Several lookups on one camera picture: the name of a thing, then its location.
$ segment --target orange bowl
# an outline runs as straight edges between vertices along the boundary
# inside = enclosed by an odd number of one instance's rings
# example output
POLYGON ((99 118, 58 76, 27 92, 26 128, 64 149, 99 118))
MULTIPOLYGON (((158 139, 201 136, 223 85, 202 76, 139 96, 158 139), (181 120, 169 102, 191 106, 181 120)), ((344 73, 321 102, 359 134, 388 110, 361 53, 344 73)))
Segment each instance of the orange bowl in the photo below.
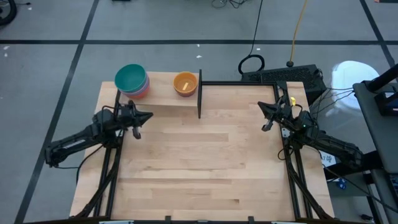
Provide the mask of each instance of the orange bowl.
POLYGON ((180 96, 191 96, 198 86, 197 77, 190 72, 180 72, 174 77, 173 86, 180 96))

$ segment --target pink bowl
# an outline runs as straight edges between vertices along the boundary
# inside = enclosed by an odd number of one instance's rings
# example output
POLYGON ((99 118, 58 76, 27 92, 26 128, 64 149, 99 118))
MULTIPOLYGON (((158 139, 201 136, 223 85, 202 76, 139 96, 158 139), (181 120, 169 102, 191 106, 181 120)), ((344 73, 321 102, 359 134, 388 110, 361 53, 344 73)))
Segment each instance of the pink bowl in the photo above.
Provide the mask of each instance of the pink bowl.
POLYGON ((128 98, 130 98, 130 99, 141 99, 141 98, 143 98, 143 97, 145 97, 147 94, 148 94, 148 92, 149 92, 149 83, 148 83, 148 87, 142 92, 142 93, 140 93, 139 95, 136 95, 136 96, 127 96, 128 98))

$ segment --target black metal frame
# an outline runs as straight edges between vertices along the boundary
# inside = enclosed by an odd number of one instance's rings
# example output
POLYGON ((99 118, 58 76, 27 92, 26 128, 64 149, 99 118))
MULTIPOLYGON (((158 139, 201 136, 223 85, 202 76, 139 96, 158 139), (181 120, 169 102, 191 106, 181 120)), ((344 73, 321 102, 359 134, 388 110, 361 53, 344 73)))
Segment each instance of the black metal frame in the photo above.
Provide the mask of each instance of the black metal frame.
MULTIPOLYGON (((282 90, 284 94, 288 94, 287 93, 287 88, 286 88, 286 84, 285 82, 283 83, 277 83, 277 82, 268 82, 268 83, 258 83, 258 82, 241 82, 241 81, 202 81, 202 77, 201 77, 201 70, 199 71, 199 79, 198 79, 198 118, 200 119, 201 117, 201 99, 202 99, 202 86, 203 85, 216 85, 216 86, 230 86, 230 85, 237 85, 237 86, 272 86, 274 89, 274 96, 275 96, 275 101, 277 101, 279 99, 279 85, 282 86, 282 90)), ((119 104, 119 99, 120 99, 120 91, 118 91, 117 95, 116 95, 116 99, 115 99, 115 113, 117 113, 117 105, 119 104)), ((288 164, 288 162, 290 161, 290 157, 288 156, 289 154, 289 149, 287 147, 287 141, 286 139, 282 139, 282 143, 284 145, 284 152, 285 152, 285 158, 286 158, 286 165, 288 164)), ((121 149, 123 147, 123 142, 121 142, 120 146, 116 149, 116 155, 115 159, 114 159, 114 163, 119 164, 120 161, 120 154, 121 154, 121 149)), ((104 186, 104 180, 106 177, 106 174, 108 173, 108 166, 109 166, 109 160, 110 160, 110 154, 111 154, 111 149, 106 149, 105 152, 105 157, 104 157, 104 162, 103 162, 103 167, 102 167, 102 171, 101 171, 101 179, 99 181, 100 183, 100 187, 107 187, 106 185, 104 186)), ((295 151, 295 156, 296 156, 296 160, 297 160, 297 169, 299 172, 299 176, 301 181, 303 181, 303 183, 305 184, 305 176, 304 176, 304 170, 303 170, 303 164, 302 164, 302 160, 301 160, 301 156, 299 151, 295 151)), ((112 207, 113 207, 113 199, 114 199, 114 194, 115 194, 115 190, 116 190, 116 182, 117 182, 117 178, 118 178, 118 169, 116 170, 116 173, 111 181, 111 186, 109 188, 109 194, 108 194, 108 202, 106 205, 106 213, 105 216, 110 218, 111 217, 111 213, 112 213, 112 207)), ((290 187, 290 194, 292 197, 292 205, 293 205, 293 211, 294 211, 294 217, 297 220, 298 218, 300 218, 300 207, 299 207, 299 201, 297 200, 297 192, 296 192, 296 187, 294 184, 294 181, 292 180, 291 176, 289 176, 289 187, 290 187)), ((308 203, 308 201, 306 200, 306 198, 304 197, 304 204, 305 204, 305 211, 307 214, 307 218, 312 218, 312 209, 310 204, 308 203)), ((101 210, 101 201, 102 200, 98 200, 98 202, 96 203, 95 206, 95 211, 93 216, 97 217, 100 215, 100 210, 101 210)), ((142 223, 146 223, 146 222, 151 222, 151 223, 167 223, 170 220, 167 217, 165 218, 165 220, 148 220, 148 221, 139 221, 142 223)), ((270 222, 255 222, 253 217, 249 217, 249 220, 252 220, 252 222, 254 223, 270 223, 270 222)), ((190 222, 194 222, 197 223, 197 221, 181 221, 184 223, 190 223, 190 222)))

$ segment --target floor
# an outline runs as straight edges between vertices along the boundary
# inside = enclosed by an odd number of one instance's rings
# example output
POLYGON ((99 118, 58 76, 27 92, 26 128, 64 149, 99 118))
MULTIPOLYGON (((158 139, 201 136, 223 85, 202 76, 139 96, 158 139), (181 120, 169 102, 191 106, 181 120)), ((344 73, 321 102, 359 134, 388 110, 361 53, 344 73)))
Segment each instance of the floor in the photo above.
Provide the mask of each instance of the floor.
MULTIPOLYGON (((264 0, 254 52, 265 58, 266 69, 285 67, 303 2, 264 0)), ((204 80, 239 80, 238 63, 250 51, 260 1, 239 9, 230 4, 215 9, 211 0, 31 3, 19 6, 15 20, 0 27, 1 223, 16 219, 22 201, 18 221, 67 218, 75 170, 42 167, 40 149, 90 122, 100 83, 112 80, 122 66, 139 63, 168 72, 201 68, 204 80), (32 172, 41 167, 23 200, 32 172)), ((309 0, 297 34, 295 65, 317 65, 326 85, 333 66, 345 60, 386 71, 398 61, 397 11, 398 4, 372 0, 309 0)), ((258 67, 249 61, 243 70, 258 67)), ((320 118, 323 129, 333 129, 326 121, 320 118)), ((349 133, 336 137, 374 150, 368 136, 349 133)), ((62 165, 76 166, 82 157, 75 154, 62 165)), ((353 197, 332 201, 336 216, 344 220, 359 221, 358 215, 369 213, 366 203, 353 197)))

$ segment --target wire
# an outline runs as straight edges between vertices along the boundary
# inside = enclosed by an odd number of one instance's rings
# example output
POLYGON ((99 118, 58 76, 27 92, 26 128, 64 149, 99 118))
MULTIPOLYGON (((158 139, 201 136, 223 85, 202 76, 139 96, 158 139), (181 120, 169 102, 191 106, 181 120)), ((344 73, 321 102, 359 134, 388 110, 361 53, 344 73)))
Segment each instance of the wire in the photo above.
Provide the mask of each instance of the wire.
POLYGON ((332 104, 336 103, 337 101, 339 101, 339 100, 341 100, 341 99, 343 99, 343 98, 346 98, 347 96, 350 96, 352 93, 354 93, 354 92, 352 91, 351 93, 348 93, 347 95, 345 95, 345 96, 343 96, 343 97, 341 97, 341 98, 338 98, 338 99, 335 100, 334 102, 332 102, 332 103, 330 103, 329 105, 327 105, 326 107, 322 108, 322 110, 319 110, 319 107, 318 107, 317 117, 318 117, 319 112, 323 111, 324 109, 326 109, 327 107, 329 107, 329 106, 331 106, 332 104))
POLYGON ((307 6, 307 2, 308 2, 308 0, 305 0, 304 5, 303 5, 303 9, 301 10, 301 13, 300 13, 300 17, 299 17, 299 19, 298 19, 298 21, 297 21, 296 29, 294 30, 293 42, 292 42, 292 51, 290 52, 290 62, 293 61, 294 45, 295 45, 295 41, 296 41, 296 34, 297 34, 298 29, 299 29, 301 20, 302 20, 302 18, 303 18, 303 14, 304 14, 305 7, 307 6))
POLYGON ((262 0, 261 0, 261 3, 260 3, 259 14, 258 14, 258 16, 257 16, 257 22, 256 22, 256 29, 254 30, 254 37, 253 37, 253 41, 251 42, 251 50, 250 50, 249 55, 251 55, 251 53, 253 52, 254 41, 256 40, 257 28, 258 28, 258 26, 259 26, 261 8, 262 8, 262 0))
POLYGON ((331 170, 330 170, 329 168, 327 168, 326 166, 323 166, 323 168, 326 169, 326 170, 327 170, 328 172, 330 172, 331 174, 337 176, 338 178, 341 178, 341 179, 343 179, 343 180, 346 180, 347 182, 349 182, 350 184, 352 184, 354 187, 356 187, 358 190, 364 192, 367 196, 369 196, 369 197, 373 198, 375 201, 379 202, 382 206, 388 208, 389 210, 391 210, 391 211, 393 211, 393 212, 395 212, 395 213, 398 213, 398 210, 397 210, 397 209, 391 207, 390 205, 384 203, 382 200, 380 200, 380 199, 376 198, 375 196, 371 195, 369 191, 362 189, 360 186, 356 185, 354 182, 350 181, 349 179, 347 179, 347 178, 345 178, 345 177, 342 177, 342 176, 336 174, 335 172, 331 171, 331 170))
POLYGON ((242 1, 240 1, 240 2, 236 2, 236 1, 234 1, 234 0, 229 0, 229 3, 231 3, 231 5, 232 5, 235 9, 237 9, 237 8, 241 7, 241 5, 242 5, 243 3, 245 3, 246 1, 248 1, 248 0, 242 0, 242 1))
POLYGON ((344 92, 341 92, 341 93, 338 93, 338 94, 335 94, 335 95, 327 96, 327 97, 324 97, 324 99, 332 98, 334 96, 338 96, 338 95, 341 95, 341 94, 344 94, 344 93, 349 93, 349 92, 352 92, 352 90, 348 90, 348 91, 344 91, 344 92))
MULTIPOLYGON (((286 158, 281 158, 281 157, 280 157, 280 153, 281 153, 283 150, 284 150, 284 149, 281 149, 281 150, 278 152, 278 159, 279 159, 279 160, 282 160, 282 161, 286 160, 286 158)), ((289 152, 289 157, 290 157, 292 154, 293 154, 293 150, 289 152)))
POLYGON ((104 131, 104 108, 114 109, 112 106, 103 106, 101 108, 101 130, 104 131))
POLYGON ((324 100, 325 98, 322 98, 322 94, 321 94, 321 97, 320 97, 320 99, 319 99, 319 103, 318 103, 318 112, 317 112, 317 117, 315 118, 315 119, 312 119, 312 116, 311 116, 311 113, 309 113, 310 114, 310 118, 314 121, 314 123, 315 123, 315 125, 316 125, 316 127, 317 127, 317 135, 315 136, 315 138, 314 138, 314 140, 311 142, 311 143, 313 143, 313 142, 315 142, 317 139, 318 139, 318 133, 319 133, 319 124, 318 124, 318 115, 319 115, 319 108, 320 108, 320 104, 321 104, 321 102, 322 102, 322 100, 324 100))
MULTIPOLYGON (((229 0, 229 3, 232 5, 232 7, 234 7, 235 9, 238 9, 239 7, 241 7, 241 5, 243 5, 243 3, 247 2, 248 0, 242 0, 242 1, 234 1, 234 0, 229 0)), ((211 6, 213 6, 213 8, 216 9, 221 9, 222 7, 226 6, 226 3, 228 2, 228 0, 212 0, 211 2, 211 6), (215 2, 220 2, 220 5, 217 6, 215 5, 215 2)))
POLYGON ((322 96, 323 96, 323 93, 322 93, 321 96, 319 97, 318 104, 315 105, 315 106, 312 106, 311 109, 315 110, 315 109, 317 108, 317 106, 320 106, 320 104, 321 104, 321 102, 322 102, 322 100, 323 100, 322 96))
POLYGON ((98 147, 92 153, 90 153, 88 156, 86 156, 85 159, 83 159, 83 161, 80 163, 80 165, 79 165, 79 167, 77 168, 77 171, 76 171, 76 184, 79 181, 79 173, 80 173, 80 169, 81 169, 82 165, 86 162, 86 160, 88 158, 90 158, 90 156, 92 156, 92 155, 94 155, 94 153, 98 152, 98 150, 100 150, 103 146, 104 146, 103 144, 100 145, 100 147, 98 147))
POLYGON ((300 113, 303 111, 303 106, 302 106, 302 105, 296 104, 296 105, 294 105, 294 106, 298 106, 298 107, 300 108, 300 113))
POLYGON ((252 43, 251 43, 251 50, 250 50, 250 53, 249 53, 248 56, 246 56, 244 59, 242 59, 242 61, 239 62, 239 65, 238 65, 238 71, 239 71, 239 73, 240 73, 241 75, 243 75, 243 72, 242 72, 242 64, 243 64, 243 62, 245 62, 245 61, 246 61, 247 59, 249 59, 249 58, 255 57, 255 58, 260 59, 260 61, 261 61, 261 67, 257 70, 258 72, 259 72, 259 71, 262 71, 262 70, 264 69, 264 67, 266 66, 266 63, 265 63, 265 61, 264 61, 264 57, 262 57, 261 55, 252 55, 252 54, 251 54, 251 53, 253 52, 254 42, 256 41, 257 28, 258 28, 258 26, 259 26, 259 20, 260 20, 260 15, 261 15, 261 8, 262 8, 262 0, 261 0, 261 3, 260 3, 259 14, 258 14, 258 16, 257 16, 256 30, 254 31, 254 37, 253 37, 253 41, 252 41, 252 43))
POLYGON ((354 88, 351 87, 351 88, 345 88, 345 89, 336 89, 336 88, 328 88, 328 87, 326 87, 326 89, 328 89, 328 90, 352 90, 354 88))

